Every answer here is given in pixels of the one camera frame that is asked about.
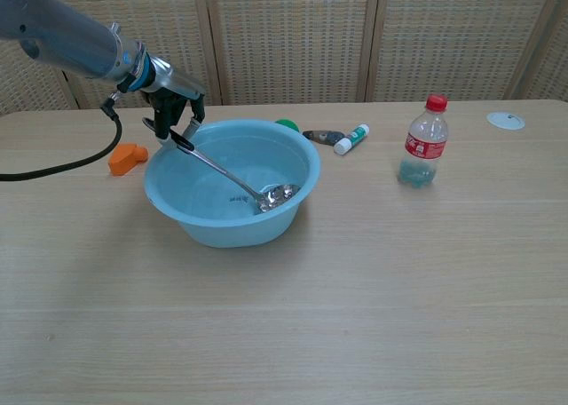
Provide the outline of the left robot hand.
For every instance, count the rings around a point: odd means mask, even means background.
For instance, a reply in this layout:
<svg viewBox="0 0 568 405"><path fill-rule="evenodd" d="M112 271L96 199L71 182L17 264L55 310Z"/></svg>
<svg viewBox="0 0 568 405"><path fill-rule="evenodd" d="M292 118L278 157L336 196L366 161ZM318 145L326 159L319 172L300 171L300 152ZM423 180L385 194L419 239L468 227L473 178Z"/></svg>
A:
<svg viewBox="0 0 568 405"><path fill-rule="evenodd" d="M178 124L185 106L190 103L193 115L183 136L190 139L205 118L205 87L185 71L169 62L149 56L147 80L140 89L154 110L154 134L162 142L168 140L170 128Z"/></svg>

